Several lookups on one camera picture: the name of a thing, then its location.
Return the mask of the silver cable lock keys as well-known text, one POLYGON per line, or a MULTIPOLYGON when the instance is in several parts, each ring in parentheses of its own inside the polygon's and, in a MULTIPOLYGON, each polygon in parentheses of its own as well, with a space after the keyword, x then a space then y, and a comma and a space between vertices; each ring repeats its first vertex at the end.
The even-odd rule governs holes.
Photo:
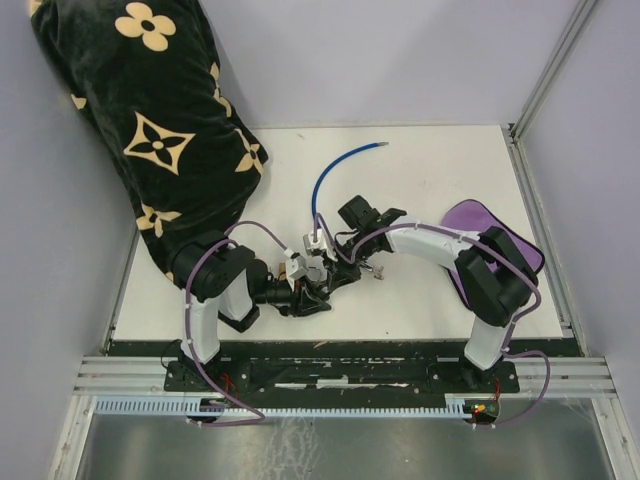
POLYGON ((383 266, 374 266, 372 268, 372 273, 373 273, 375 279, 377 279, 377 280, 383 280, 384 279, 384 267, 383 266))

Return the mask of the blue cable lock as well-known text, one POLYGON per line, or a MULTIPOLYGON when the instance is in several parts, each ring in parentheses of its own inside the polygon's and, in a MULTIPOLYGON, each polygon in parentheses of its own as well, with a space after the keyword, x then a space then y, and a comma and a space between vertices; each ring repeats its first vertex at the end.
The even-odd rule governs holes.
POLYGON ((326 177, 329 175, 329 173, 336 168, 339 164, 341 164, 342 162, 344 162, 345 160, 348 160, 349 158, 368 151, 368 150, 372 150, 372 149, 376 149, 376 148, 380 148, 380 147, 384 147, 389 145, 389 142, 386 141, 382 141, 382 142, 373 142, 373 143, 368 143, 362 146, 359 146, 357 148, 354 148, 352 150, 349 150, 347 152, 345 152, 344 154, 340 155, 338 158, 336 158, 335 160, 333 160, 331 163, 329 163, 324 170, 321 172, 321 174, 319 175, 319 177, 317 178, 315 184, 314 184, 314 188, 312 190, 312 195, 311 195, 311 215, 312 215, 312 219, 315 222, 316 218, 317 218, 317 214, 318 214, 318 197, 319 197, 319 192, 321 189, 321 186, 324 182, 324 180, 326 179, 326 177))

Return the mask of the long-shackle brass padlock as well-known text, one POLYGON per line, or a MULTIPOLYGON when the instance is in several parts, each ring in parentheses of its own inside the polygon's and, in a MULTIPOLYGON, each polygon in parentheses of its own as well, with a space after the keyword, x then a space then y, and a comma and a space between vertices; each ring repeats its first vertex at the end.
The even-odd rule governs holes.
POLYGON ((285 281, 288 279, 288 275, 289 275, 289 266, 288 263, 280 263, 279 264, 279 269, 278 269, 278 275, 277 275, 277 279, 279 281, 285 281))

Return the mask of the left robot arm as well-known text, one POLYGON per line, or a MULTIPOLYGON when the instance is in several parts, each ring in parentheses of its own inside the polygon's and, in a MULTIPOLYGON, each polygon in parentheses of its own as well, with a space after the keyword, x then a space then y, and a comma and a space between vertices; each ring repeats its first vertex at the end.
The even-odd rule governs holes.
POLYGON ((212 389, 221 378, 219 322, 243 333, 258 319, 261 305, 291 317, 331 309, 329 292, 321 278, 310 276, 306 259, 287 247, 283 253, 282 279, 253 250, 219 231, 183 242, 169 254, 169 272, 185 295, 181 350, 191 360, 186 376, 198 389, 212 389))

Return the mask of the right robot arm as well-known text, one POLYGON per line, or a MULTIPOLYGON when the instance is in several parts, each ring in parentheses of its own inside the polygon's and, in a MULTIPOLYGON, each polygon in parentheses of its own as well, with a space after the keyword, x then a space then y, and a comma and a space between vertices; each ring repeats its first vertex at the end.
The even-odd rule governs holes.
POLYGON ((495 379, 494 366, 507 350, 527 303, 540 304, 542 251, 515 233, 477 200, 464 200, 441 224, 426 224, 406 211, 379 212, 356 196, 338 211, 352 232, 323 255, 331 290, 358 281, 365 262, 381 252, 405 254, 447 271, 474 323, 458 368, 467 389, 481 391, 495 379))

